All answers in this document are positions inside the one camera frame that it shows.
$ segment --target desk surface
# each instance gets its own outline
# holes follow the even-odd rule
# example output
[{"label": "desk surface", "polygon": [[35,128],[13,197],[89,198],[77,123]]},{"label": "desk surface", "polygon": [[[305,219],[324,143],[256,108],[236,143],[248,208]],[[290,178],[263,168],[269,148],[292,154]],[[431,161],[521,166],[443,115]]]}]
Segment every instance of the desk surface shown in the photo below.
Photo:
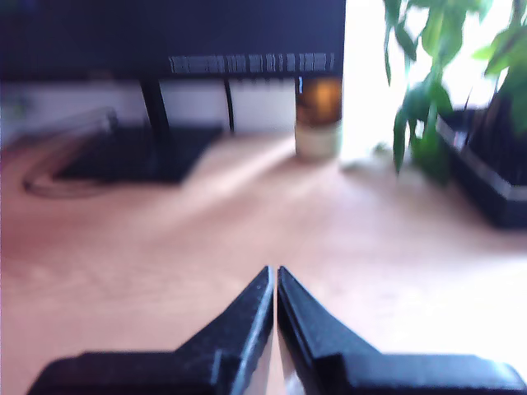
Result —
[{"label": "desk surface", "polygon": [[[49,145],[2,172],[2,390],[52,359],[174,349],[264,266],[285,265],[385,352],[474,353],[527,377],[527,234],[491,229],[456,188],[388,160],[307,165],[291,137],[211,149],[183,188],[25,195]],[[274,339],[268,393],[284,393]]]}]

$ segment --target computer monitor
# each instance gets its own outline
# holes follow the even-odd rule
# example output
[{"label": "computer monitor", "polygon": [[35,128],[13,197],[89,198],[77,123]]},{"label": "computer monitor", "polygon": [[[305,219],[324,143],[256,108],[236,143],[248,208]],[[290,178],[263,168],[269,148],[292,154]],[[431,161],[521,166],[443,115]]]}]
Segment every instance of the computer monitor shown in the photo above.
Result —
[{"label": "computer monitor", "polygon": [[116,126],[63,177],[183,179],[219,131],[171,128],[161,80],[343,74],[345,0],[9,3],[0,9],[0,81],[141,84],[149,127]]}]

